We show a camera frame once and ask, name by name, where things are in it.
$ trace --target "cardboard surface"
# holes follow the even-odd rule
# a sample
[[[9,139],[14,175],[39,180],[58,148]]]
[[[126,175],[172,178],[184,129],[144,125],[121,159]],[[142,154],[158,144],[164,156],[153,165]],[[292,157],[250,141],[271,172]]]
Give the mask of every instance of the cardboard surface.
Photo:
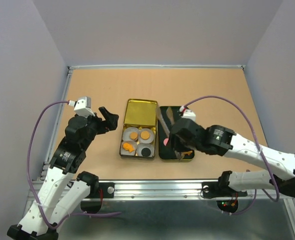
[[[76,69],[66,99],[91,97],[92,110],[101,106],[119,115],[118,128],[98,135],[86,152],[78,173],[87,171],[101,180],[216,179],[223,171],[245,172],[260,168],[237,159],[195,152],[191,162],[163,162],[155,159],[122,159],[119,155],[122,127],[128,99],[156,100],[160,106],[181,106],[205,95],[225,97],[244,110],[260,144],[266,145],[259,118],[241,69]],[[253,140],[239,111],[219,99],[204,99],[190,106],[196,122],[204,128],[222,125]],[[56,147],[64,136],[73,108],[65,106]]]

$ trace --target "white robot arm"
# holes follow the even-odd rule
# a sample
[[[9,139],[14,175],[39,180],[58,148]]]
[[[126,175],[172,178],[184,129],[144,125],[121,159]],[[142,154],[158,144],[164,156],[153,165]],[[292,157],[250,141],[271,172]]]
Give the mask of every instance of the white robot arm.
[[[99,178],[82,172],[77,176],[69,192],[59,201],[63,190],[73,178],[86,158],[86,150],[96,135],[105,134],[117,128],[119,116],[100,107],[105,120],[91,110],[91,99],[81,97],[76,102],[69,101],[76,115],[68,121],[65,137],[58,145],[50,161],[44,183],[23,219],[12,225],[7,235],[15,240],[55,240],[65,216],[70,215],[78,204],[99,188]]]
[[[181,118],[171,127],[168,147],[178,152],[188,152],[193,149],[208,155],[238,159],[267,169],[261,156],[263,152],[279,192],[295,198],[295,154],[277,151],[266,146],[260,146],[258,149],[253,141],[229,128],[220,125],[213,125],[206,129],[201,127],[195,123],[195,113],[185,106],[182,106],[179,111]],[[267,170],[225,171],[218,178],[218,182],[207,189],[207,192],[212,193],[213,197],[223,197],[243,190],[274,188]]]

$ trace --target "black disc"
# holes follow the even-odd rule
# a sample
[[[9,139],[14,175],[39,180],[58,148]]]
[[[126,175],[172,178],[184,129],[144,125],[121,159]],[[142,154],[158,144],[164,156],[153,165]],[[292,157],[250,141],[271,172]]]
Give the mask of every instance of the black disc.
[[[143,157],[149,157],[151,155],[151,150],[145,147],[142,149],[141,154]]]

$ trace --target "gray wall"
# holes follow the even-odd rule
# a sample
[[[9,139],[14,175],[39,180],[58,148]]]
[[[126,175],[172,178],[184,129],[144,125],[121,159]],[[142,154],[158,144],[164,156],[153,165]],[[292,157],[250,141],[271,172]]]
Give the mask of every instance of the gray wall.
[[[62,95],[66,64],[31,0],[0,0],[0,240],[22,218],[26,157],[34,123]],[[49,112],[33,145],[37,176],[55,119]]]
[[[284,0],[245,74],[267,143],[295,153],[295,0]]]
[[[68,66],[246,64],[282,0],[34,0]]]

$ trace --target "gold tin lid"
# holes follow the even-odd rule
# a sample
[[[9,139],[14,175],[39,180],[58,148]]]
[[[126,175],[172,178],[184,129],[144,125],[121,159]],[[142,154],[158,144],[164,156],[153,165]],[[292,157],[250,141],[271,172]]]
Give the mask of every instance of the gold tin lid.
[[[155,126],[158,102],[154,100],[129,99],[127,101],[124,124]]]

